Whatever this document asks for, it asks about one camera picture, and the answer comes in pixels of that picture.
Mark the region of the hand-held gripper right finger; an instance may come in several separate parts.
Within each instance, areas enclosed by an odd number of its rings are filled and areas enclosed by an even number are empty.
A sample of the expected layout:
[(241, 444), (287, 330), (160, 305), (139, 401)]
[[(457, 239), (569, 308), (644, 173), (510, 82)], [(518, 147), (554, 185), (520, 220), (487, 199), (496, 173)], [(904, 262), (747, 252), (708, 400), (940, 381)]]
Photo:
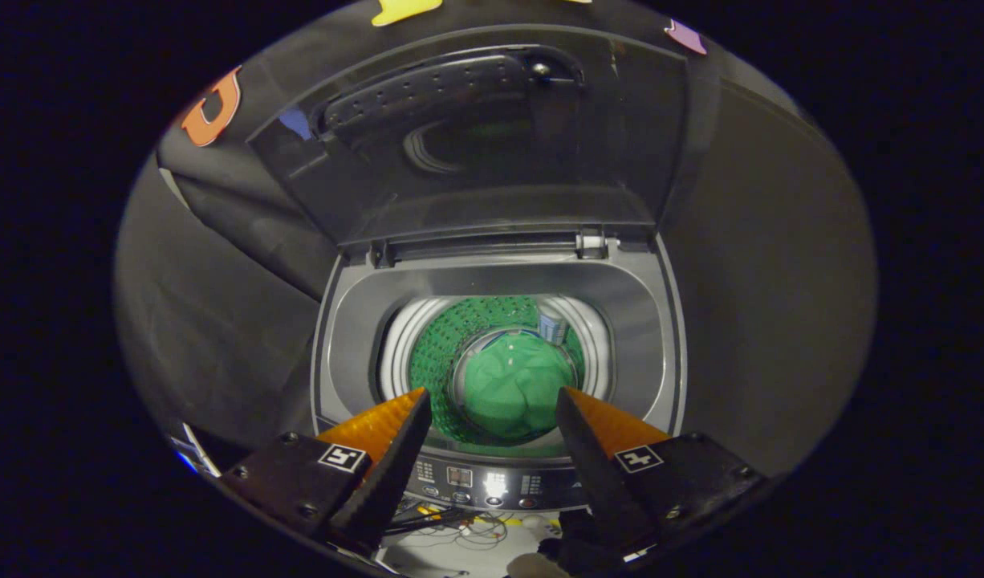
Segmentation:
[(605, 547), (668, 555), (770, 496), (770, 479), (700, 432), (669, 435), (579, 390), (562, 388), (555, 424)]

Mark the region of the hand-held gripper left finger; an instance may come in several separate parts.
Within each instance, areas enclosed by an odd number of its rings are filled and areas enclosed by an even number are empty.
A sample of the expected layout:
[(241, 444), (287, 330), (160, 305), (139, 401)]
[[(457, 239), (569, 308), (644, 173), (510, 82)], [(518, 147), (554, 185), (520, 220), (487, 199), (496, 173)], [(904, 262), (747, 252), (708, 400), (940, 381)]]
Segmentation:
[(396, 515), (431, 425), (419, 388), (314, 437), (287, 432), (219, 479), (258, 519), (320, 550), (376, 551)]

